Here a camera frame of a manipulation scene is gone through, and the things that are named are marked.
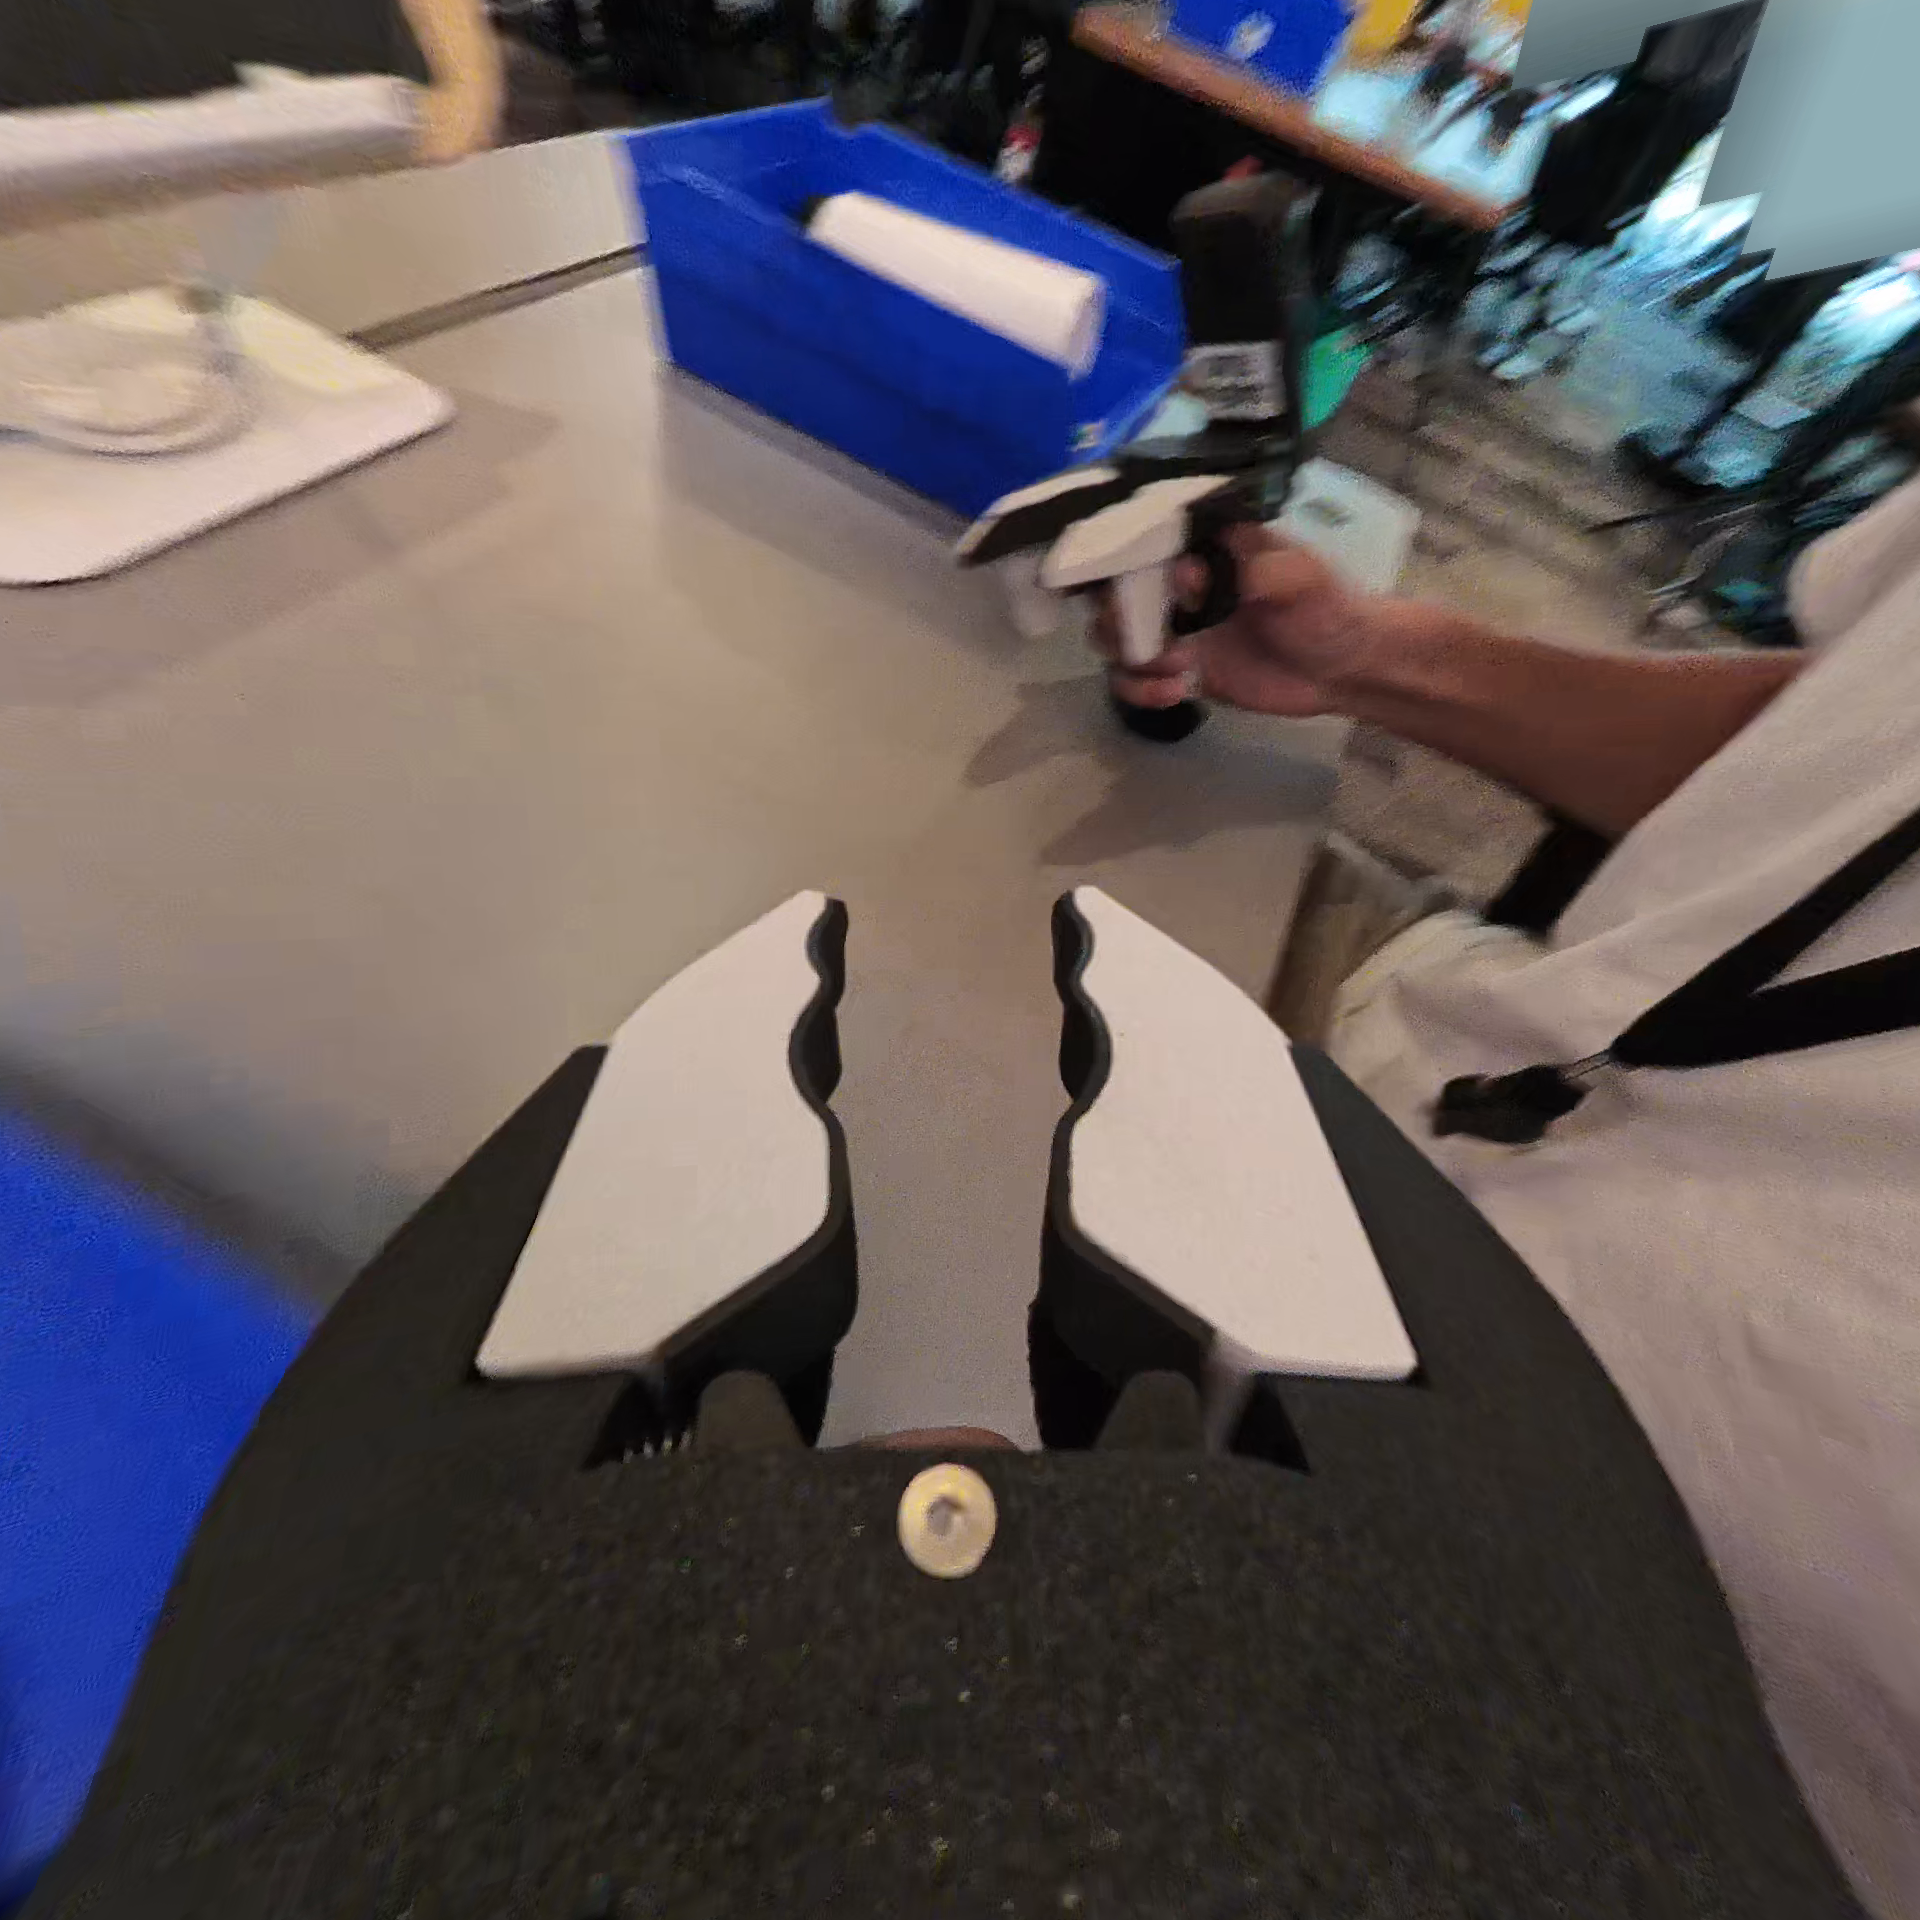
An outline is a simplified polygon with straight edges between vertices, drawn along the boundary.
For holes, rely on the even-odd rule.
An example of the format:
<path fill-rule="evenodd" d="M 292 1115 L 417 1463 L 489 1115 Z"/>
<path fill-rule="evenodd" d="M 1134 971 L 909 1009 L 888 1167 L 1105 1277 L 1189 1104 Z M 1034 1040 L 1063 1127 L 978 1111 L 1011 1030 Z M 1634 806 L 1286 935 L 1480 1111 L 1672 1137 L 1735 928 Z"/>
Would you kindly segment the white box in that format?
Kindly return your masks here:
<path fill-rule="evenodd" d="M 1312 547 L 1349 587 L 1393 594 L 1420 536 L 1420 504 L 1328 456 L 1312 456 L 1271 536 Z"/>

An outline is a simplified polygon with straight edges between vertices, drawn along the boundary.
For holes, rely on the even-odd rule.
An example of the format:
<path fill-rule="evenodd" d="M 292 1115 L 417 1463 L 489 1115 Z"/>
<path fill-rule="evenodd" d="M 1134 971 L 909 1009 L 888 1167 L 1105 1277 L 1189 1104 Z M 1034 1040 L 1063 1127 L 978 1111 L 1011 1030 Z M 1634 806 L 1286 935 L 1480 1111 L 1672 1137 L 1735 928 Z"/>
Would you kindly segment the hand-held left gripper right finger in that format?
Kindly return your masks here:
<path fill-rule="evenodd" d="M 1297 1046 L 1121 899 L 1052 905 L 1063 1119 L 1046 1318 L 1081 1370 L 1414 1382 L 1414 1342 L 1337 1176 Z"/>

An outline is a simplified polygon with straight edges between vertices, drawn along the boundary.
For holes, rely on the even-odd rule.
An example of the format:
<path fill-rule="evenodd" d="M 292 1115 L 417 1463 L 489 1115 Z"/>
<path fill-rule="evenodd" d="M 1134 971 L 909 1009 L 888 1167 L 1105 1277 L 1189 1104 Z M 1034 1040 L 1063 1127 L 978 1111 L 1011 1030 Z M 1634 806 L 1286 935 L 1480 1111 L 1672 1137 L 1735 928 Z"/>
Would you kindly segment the person in white shirt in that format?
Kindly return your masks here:
<path fill-rule="evenodd" d="M 1540 1145 L 1439 1145 L 1463 1074 L 1574 1067 L 1920 797 L 1912 482 L 1796 562 L 1809 665 L 1553 916 L 1399 928 L 1328 1067 L 1553 1287 L 1731 1592 L 1784 1764 L 1872 1914 L 1920 1894 L 1920 1051 L 1596 1074 Z"/>

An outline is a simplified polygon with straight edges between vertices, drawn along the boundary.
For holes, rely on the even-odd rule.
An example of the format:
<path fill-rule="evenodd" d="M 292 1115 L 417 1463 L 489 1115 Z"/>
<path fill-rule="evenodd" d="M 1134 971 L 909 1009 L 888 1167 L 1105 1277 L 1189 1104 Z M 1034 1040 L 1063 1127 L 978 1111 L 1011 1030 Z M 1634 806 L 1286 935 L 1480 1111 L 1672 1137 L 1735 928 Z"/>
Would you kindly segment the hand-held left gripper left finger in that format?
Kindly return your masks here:
<path fill-rule="evenodd" d="M 846 905 L 796 891 L 617 1023 L 476 1345 L 481 1382 L 836 1359 L 857 1325 L 838 989 Z"/>

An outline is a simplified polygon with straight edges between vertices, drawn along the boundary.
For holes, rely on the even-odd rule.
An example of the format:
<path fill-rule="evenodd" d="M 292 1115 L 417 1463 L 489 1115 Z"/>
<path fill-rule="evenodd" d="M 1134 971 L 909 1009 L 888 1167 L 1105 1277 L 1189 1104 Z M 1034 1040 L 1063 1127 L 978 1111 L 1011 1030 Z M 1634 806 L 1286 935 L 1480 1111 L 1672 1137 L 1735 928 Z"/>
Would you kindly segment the person's right forearm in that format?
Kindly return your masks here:
<path fill-rule="evenodd" d="M 1796 682 L 1796 649 L 1573 649 L 1393 594 L 1324 703 L 1619 839 Z"/>

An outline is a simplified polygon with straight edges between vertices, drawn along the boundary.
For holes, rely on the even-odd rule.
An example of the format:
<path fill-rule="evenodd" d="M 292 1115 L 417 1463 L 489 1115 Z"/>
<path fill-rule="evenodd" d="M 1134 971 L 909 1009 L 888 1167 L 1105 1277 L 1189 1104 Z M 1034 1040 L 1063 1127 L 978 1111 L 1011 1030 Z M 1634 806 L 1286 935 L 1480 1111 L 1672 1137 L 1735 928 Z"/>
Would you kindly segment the white paper roll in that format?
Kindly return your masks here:
<path fill-rule="evenodd" d="M 838 192 L 804 209 L 804 236 L 1063 377 L 1085 377 L 1105 336 L 1105 279 L 969 226 Z"/>

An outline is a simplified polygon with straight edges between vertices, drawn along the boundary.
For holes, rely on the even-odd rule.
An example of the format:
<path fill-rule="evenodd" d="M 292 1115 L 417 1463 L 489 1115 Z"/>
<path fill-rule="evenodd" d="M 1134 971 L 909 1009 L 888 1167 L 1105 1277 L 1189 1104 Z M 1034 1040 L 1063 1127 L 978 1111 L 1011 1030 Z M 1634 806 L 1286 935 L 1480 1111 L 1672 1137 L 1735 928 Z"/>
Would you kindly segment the person's khaki trousers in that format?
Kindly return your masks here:
<path fill-rule="evenodd" d="M 1451 908 L 1444 874 L 1414 874 L 1363 851 L 1351 832 L 1324 832 L 1304 863 L 1297 908 L 1276 952 L 1271 1018 L 1286 1046 L 1324 1046 L 1337 989 L 1409 928 Z"/>

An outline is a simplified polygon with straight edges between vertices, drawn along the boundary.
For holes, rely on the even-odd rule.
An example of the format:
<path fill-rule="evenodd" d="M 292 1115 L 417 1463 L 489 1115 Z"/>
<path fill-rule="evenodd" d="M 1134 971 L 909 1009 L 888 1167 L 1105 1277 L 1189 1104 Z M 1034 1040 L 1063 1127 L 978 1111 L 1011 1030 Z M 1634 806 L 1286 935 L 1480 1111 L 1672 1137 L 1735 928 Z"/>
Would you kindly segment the small blue bin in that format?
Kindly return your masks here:
<path fill-rule="evenodd" d="M 1312 100 L 1351 38 L 1351 12 L 1351 0 L 1167 0 L 1167 38 Z"/>

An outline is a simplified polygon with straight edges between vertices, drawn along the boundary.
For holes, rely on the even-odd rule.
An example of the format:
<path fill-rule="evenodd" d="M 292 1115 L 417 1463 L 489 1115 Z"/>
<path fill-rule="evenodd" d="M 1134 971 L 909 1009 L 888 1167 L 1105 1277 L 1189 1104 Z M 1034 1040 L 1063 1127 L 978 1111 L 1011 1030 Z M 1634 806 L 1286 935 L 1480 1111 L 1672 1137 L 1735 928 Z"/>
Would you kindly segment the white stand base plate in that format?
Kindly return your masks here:
<path fill-rule="evenodd" d="M 5 326 L 0 580 L 118 576 L 448 418 L 448 392 L 272 299 L 140 287 Z"/>

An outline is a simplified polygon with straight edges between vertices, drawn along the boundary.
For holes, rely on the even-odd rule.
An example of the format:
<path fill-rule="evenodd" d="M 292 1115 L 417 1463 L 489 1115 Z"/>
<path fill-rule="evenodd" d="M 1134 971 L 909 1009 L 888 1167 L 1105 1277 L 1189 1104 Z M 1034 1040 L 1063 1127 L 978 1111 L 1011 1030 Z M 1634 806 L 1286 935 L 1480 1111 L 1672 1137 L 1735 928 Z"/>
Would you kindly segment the white mounting bar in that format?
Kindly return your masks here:
<path fill-rule="evenodd" d="M 0 119 L 0 232 L 370 177 L 417 154 L 419 84 L 242 71 L 148 107 L 34 107 Z"/>

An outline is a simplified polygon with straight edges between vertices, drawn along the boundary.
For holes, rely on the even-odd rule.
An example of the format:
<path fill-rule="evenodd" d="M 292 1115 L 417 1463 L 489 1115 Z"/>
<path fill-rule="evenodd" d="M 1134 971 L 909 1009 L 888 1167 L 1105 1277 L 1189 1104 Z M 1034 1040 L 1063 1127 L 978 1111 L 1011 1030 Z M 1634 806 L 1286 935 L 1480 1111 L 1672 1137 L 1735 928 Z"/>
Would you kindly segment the wooden background table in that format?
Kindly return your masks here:
<path fill-rule="evenodd" d="M 1324 177 L 1337 177 L 1351 192 L 1431 209 L 1439 226 L 1503 232 L 1506 217 L 1519 217 L 1519 198 L 1459 192 L 1459 181 L 1388 154 L 1388 141 L 1376 141 L 1376 134 L 1324 124 L 1312 110 L 1312 100 L 1160 38 L 1160 21 L 1150 8 L 1081 8 L 1071 51 L 1101 58 L 1145 84 L 1160 84 L 1187 107 L 1203 107 L 1203 110 L 1235 119 L 1240 134 L 1261 134 L 1286 160 L 1315 160 Z"/>

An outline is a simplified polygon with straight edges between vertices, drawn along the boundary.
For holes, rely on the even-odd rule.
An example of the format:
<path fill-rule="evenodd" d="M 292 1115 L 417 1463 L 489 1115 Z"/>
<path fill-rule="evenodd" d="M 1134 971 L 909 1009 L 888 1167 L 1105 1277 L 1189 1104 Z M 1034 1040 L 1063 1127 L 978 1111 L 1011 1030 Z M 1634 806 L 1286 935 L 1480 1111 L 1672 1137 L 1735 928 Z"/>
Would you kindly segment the person's right hand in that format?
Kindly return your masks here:
<path fill-rule="evenodd" d="M 1351 665 L 1367 660 L 1367 604 L 1297 542 L 1229 526 L 1235 616 L 1167 641 L 1150 665 L 1121 665 L 1112 587 L 1091 594 L 1091 649 L 1121 708 L 1240 708 L 1240 713 L 1337 713 L 1351 725 Z"/>

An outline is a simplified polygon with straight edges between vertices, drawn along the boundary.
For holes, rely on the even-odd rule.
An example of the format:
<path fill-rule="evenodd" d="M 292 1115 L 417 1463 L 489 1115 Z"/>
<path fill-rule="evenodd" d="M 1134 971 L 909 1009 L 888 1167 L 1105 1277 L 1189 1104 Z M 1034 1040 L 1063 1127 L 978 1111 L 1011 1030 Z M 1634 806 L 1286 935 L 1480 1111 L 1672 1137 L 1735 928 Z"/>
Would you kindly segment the blue storage bin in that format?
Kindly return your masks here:
<path fill-rule="evenodd" d="M 1160 251 L 895 124 L 838 124 L 830 100 L 646 124 L 624 134 L 624 160 L 665 361 L 962 516 L 1134 441 L 1187 363 L 1187 287 Z M 1063 369 L 830 251 L 804 217 L 836 198 L 1101 279 L 1091 363 Z"/>
<path fill-rule="evenodd" d="M 0 1115 L 0 1905 L 60 1847 L 176 1566 L 318 1302 Z"/>

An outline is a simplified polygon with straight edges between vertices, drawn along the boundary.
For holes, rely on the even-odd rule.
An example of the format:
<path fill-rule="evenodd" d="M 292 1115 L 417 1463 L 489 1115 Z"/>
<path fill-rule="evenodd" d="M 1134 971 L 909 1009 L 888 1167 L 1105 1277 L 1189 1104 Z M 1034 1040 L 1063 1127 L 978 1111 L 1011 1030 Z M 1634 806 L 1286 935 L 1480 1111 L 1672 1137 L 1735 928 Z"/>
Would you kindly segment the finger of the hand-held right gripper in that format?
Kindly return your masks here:
<path fill-rule="evenodd" d="M 1235 501 L 1235 479 L 1158 479 L 1091 516 L 1063 526 L 1034 562 L 1034 587 L 1101 587 L 1197 553 L 1189 514 Z"/>
<path fill-rule="evenodd" d="M 1046 482 L 1000 489 L 978 516 L 952 542 L 962 570 L 996 570 L 1058 547 L 1081 516 L 1130 501 L 1112 466 L 1058 470 Z"/>

